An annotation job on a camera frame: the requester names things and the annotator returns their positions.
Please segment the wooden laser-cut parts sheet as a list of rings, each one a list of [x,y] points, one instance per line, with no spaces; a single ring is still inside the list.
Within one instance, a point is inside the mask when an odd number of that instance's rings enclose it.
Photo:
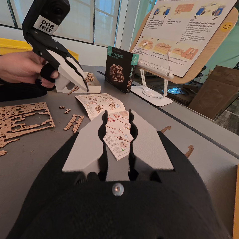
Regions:
[[[26,125],[26,121],[32,116],[38,119],[46,116],[46,119],[43,119],[43,122]],[[0,140],[17,138],[51,127],[55,127],[55,124],[46,102],[0,107]]]

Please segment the small white cardboard box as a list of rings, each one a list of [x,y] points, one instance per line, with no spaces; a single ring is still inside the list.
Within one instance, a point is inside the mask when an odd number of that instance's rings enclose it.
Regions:
[[[88,89],[89,91],[86,92],[84,90],[82,90],[81,88],[79,88],[77,91],[73,92],[73,93],[85,93],[85,94],[96,94],[96,93],[100,93],[101,92],[101,84],[98,81],[98,79],[96,78],[96,76],[93,74],[94,76],[94,82],[88,82]]]

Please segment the yellow plastic bin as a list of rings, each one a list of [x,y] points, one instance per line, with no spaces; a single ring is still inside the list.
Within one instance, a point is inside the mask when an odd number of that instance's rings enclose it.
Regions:
[[[32,52],[32,47],[25,41],[0,38],[0,55],[28,51]]]

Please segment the brown cardboard box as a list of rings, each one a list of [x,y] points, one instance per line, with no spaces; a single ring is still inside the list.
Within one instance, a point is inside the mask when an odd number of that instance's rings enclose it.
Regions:
[[[239,96],[239,70],[216,66],[188,108],[216,120]]]

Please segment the black model kit box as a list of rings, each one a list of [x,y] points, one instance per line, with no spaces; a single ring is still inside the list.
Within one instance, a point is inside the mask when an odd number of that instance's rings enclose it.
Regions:
[[[139,54],[113,46],[107,47],[105,81],[124,94],[131,90]]]

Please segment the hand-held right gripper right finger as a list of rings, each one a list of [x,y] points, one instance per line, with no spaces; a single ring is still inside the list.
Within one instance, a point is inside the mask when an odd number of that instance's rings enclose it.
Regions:
[[[140,173],[151,176],[155,171],[172,171],[174,167],[160,139],[157,129],[134,110],[129,110],[130,143],[129,180]]]

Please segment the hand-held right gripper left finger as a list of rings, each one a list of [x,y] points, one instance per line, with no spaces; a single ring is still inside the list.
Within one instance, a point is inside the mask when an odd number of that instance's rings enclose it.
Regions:
[[[100,181],[106,181],[108,157],[104,137],[107,122],[108,112],[105,110],[79,131],[63,172],[82,172],[84,176],[94,172]]]

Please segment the paper instruction booklet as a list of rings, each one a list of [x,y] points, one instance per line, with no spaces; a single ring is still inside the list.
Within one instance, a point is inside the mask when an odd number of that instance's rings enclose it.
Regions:
[[[101,112],[107,110],[108,119],[104,142],[116,160],[129,155],[133,137],[130,134],[129,112],[125,109],[124,104],[107,93],[75,97],[82,103],[91,121]]]

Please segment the person's left forearm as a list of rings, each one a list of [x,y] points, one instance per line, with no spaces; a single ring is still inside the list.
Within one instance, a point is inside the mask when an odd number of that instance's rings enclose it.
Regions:
[[[9,83],[0,79],[0,102],[42,97],[47,91],[38,79],[34,84]]]

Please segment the printed task instruction sheet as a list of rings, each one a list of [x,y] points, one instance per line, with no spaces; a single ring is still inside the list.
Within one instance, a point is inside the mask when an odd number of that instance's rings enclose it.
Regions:
[[[236,0],[158,0],[133,52],[138,66],[183,77]]]

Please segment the wooden parts sheet offcut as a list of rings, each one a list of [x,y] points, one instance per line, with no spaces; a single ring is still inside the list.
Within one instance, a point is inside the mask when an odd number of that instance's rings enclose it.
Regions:
[[[14,142],[14,141],[19,141],[20,138],[17,138],[17,139],[10,139],[10,140],[0,140],[0,148],[3,148],[5,147],[8,143],[10,142]]]

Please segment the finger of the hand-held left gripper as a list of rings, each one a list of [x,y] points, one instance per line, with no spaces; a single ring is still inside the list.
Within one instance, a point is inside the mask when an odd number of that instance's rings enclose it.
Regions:
[[[50,62],[48,60],[49,63],[56,67],[59,73],[58,78],[55,80],[56,88],[62,90],[72,82],[85,92],[88,92],[88,85],[85,82],[86,74],[76,62],[75,58],[70,55],[62,57],[52,50],[47,49],[47,51],[53,57],[53,61]]]
[[[61,45],[61,50],[66,54],[66,57],[64,57],[65,63],[61,66],[61,89],[72,82],[82,90],[88,90],[88,85],[84,82],[85,76],[79,62],[63,45]]]

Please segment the yellow smiley sticker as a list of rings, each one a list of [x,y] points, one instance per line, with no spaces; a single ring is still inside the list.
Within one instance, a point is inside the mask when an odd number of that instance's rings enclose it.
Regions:
[[[234,24],[232,22],[225,22],[222,24],[220,30],[222,32],[230,32],[233,27],[234,27]]]

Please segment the person's left hand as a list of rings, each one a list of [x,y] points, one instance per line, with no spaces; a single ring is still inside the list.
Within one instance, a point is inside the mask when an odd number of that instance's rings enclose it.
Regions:
[[[8,83],[35,84],[46,60],[33,51],[0,56],[0,78]]]

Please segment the small wooden gear part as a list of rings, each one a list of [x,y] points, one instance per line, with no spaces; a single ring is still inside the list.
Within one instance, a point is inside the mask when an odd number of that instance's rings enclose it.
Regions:
[[[84,73],[84,82],[85,83],[88,83],[88,82],[94,82],[94,76],[93,76],[93,73],[90,73],[90,72],[83,72]]]

